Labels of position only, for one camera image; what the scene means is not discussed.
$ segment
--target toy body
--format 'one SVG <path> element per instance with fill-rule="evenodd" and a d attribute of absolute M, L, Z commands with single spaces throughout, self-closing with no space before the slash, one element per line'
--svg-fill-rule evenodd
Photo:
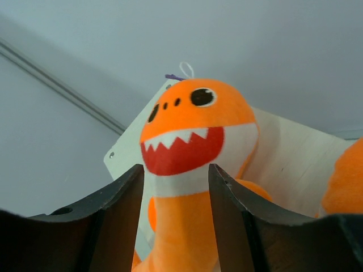
<path fill-rule="evenodd" d="M 363 213 L 363 138 L 335 163 L 318 217 L 335 213 Z"/>
<path fill-rule="evenodd" d="M 149 208 L 155 243 L 146 260 L 135 256 L 133 272 L 212 272 L 218 253 L 209 164 L 240 177 L 258 136 L 251 107 L 223 82 L 188 79 L 160 97 L 140 140 L 145 182 L 155 186 Z M 257 185 L 239 182 L 269 198 Z"/>

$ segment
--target toy head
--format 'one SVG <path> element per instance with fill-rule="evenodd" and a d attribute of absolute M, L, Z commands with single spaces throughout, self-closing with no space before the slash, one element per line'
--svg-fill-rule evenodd
<path fill-rule="evenodd" d="M 212 79 L 187 79 L 170 87 L 156 102 L 140 139 L 150 173 L 193 172 L 197 177 L 202 170 L 204 179 L 210 163 L 238 175 L 257 141 L 251 107 L 237 89 Z"/>
<path fill-rule="evenodd" d="M 351 145 L 335 163 L 319 216 L 363 213 L 363 138 Z"/>

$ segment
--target red mouth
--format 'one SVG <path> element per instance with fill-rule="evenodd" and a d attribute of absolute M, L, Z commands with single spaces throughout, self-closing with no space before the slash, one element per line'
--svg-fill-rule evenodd
<path fill-rule="evenodd" d="M 201 167 L 214 160 L 222 150 L 224 142 L 223 127 L 211 127 L 206 138 L 192 133 L 188 143 L 176 137 L 167 149 L 161 142 L 157 149 L 151 146 L 146 151 L 141 143 L 141 153 L 146 168 L 158 176 L 178 175 Z"/>

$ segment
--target metal strip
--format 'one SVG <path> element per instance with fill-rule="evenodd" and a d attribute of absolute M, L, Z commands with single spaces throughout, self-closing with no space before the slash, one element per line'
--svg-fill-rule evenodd
<path fill-rule="evenodd" d="M 76 90 L 62 83 L 55 76 L 50 75 L 39 65 L 22 55 L 19 51 L 13 48 L 10 44 L 0 38 L 0 54 L 16 64 L 18 67 L 43 82 L 58 94 L 72 102 L 74 105 L 87 112 L 93 118 L 103 123 L 108 128 L 112 129 L 118 135 L 121 135 L 126 127 L 108 115 L 106 112 L 98 108 L 91 101 L 79 94 Z"/>

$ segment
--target toy mouth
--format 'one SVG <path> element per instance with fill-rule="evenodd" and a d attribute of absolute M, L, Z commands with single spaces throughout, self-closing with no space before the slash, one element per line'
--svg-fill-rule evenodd
<path fill-rule="evenodd" d="M 177 130 L 141 143 L 146 168 L 158 176 L 178 175 L 206 165 L 222 151 L 223 127 Z"/>

